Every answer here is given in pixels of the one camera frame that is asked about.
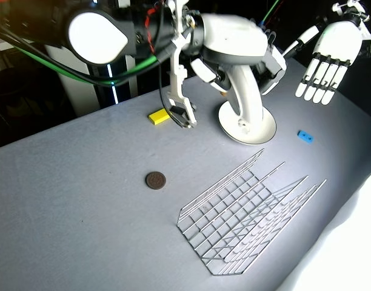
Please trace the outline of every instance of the white robotic hand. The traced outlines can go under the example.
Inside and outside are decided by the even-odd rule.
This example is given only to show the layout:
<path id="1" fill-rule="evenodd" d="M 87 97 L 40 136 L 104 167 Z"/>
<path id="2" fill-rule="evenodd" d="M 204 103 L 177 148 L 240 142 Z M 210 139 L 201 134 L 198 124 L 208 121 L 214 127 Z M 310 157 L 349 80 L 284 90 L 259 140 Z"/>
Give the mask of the white robotic hand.
<path id="1" fill-rule="evenodd" d="M 334 5 L 333 10 L 341 6 Z M 359 6 L 357 13 L 363 13 L 358 2 L 349 1 L 349 7 Z M 371 41 L 371 34 L 364 21 L 338 21 L 330 24 L 323 31 L 313 51 L 313 59 L 299 84 L 296 96 L 314 103 L 327 105 L 346 74 L 347 68 L 353 64 L 362 46 L 363 40 Z"/>

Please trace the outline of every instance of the table surface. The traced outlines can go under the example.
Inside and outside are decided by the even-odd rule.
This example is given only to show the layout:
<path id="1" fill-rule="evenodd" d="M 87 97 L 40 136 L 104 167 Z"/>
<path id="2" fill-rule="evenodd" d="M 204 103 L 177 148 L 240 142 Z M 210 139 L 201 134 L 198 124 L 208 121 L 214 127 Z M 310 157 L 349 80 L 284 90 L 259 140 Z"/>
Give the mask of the table surface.
<path id="1" fill-rule="evenodd" d="M 371 172 L 371 118 L 339 93 L 328 106 L 294 97 L 303 73 L 290 61 L 263 97 L 277 133 L 260 146 L 226 136 L 223 97 L 193 78 L 184 95 L 198 106 L 195 129 L 153 126 L 151 92 L 1 148 L 0 291 L 275 290 Z M 256 175 L 286 162 L 270 190 L 304 175 L 303 191 L 328 181 L 248 272 L 212 276 L 177 229 L 179 210 L 263 148 Z M 144 182 L 155 170 L 161 190 Z"/>

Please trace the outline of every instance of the metal wire basket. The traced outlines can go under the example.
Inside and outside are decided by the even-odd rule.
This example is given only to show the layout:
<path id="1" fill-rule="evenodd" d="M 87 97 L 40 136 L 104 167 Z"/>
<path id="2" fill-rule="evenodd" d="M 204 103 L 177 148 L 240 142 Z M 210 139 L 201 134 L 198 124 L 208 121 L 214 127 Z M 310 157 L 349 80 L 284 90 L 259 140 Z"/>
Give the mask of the metal wire basket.
<path id="1" fill-rule="evenodd" d="M 292 196 L 307 178 L 272 193 L 250 168 L 263 150 L 212 185 L 179 214 L 178 227 L 213 275 L 242 274 L 326 182 Z"/>

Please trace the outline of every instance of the yellow object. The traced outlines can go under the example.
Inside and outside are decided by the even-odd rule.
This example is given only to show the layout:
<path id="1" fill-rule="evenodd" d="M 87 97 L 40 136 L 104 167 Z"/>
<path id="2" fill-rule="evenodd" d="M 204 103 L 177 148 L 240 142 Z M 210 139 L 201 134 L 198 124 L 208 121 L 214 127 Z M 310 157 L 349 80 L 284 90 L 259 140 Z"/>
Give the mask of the yellow object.
<path id="1" fill-rule="evenodd" d="M 170 118 L 168 113 L 166 112 L 166 110 L 164 108 L 160 109 L 159 111 L 156 111 L 155 113 L 152 113 L 148 117 L 154 125 L 162 123 L 163 121 Z"/>

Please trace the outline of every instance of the blue object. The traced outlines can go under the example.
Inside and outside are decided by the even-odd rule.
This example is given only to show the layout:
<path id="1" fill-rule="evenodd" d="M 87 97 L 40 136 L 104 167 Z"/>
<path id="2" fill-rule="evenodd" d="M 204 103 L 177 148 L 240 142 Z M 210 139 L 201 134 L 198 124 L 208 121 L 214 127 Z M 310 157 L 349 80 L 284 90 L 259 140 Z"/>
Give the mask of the blue object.
<path id="1" fill-rule="evenodd" d="M 300 130 L 297 135 L 298 135 L 299 138 L 301 138 L 303 141 L 308 142 L 309 144 L 311 144 L 313 142 L 313 136 L 309 135 L 308 133 L 306 133 L 303 130 Z"/>

